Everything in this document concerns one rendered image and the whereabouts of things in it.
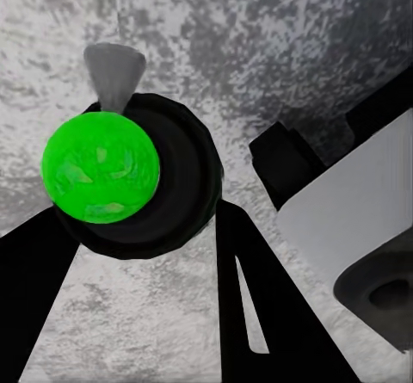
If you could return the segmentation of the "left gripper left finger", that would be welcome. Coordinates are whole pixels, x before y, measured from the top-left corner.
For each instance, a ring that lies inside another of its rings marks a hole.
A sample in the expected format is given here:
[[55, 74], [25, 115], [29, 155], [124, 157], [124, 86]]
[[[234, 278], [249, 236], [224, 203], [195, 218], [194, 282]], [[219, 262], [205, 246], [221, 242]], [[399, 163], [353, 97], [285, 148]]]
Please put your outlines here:
[[0, 383], [18, 383], [79, 245], [54, 206], [0, 238]]

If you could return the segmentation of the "insectifuge atomizer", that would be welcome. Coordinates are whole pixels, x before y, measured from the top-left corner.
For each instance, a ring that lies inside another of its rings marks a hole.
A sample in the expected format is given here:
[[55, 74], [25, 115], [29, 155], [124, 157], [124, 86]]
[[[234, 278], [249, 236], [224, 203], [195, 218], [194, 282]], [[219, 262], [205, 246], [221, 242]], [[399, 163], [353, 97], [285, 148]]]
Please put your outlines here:
[[148, 60], [92, 43], [83, 58], [98, 103], [48, 140], [41, 174], [72, 238], [118, 260], [182, 248], [216, 215], [224, 171], [209, 128], [181, 102], [133, 93]]

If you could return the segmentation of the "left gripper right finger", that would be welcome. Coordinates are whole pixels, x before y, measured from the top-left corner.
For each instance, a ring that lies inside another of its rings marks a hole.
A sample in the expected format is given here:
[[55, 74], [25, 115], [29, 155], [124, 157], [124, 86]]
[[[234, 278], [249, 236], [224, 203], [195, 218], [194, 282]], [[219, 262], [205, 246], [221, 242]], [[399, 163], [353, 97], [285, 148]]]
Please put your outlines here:
[[[248, 214], [216, 203], [222, 383], [360, 383]], [[236, 257], [269, 354], [249, 346]]]

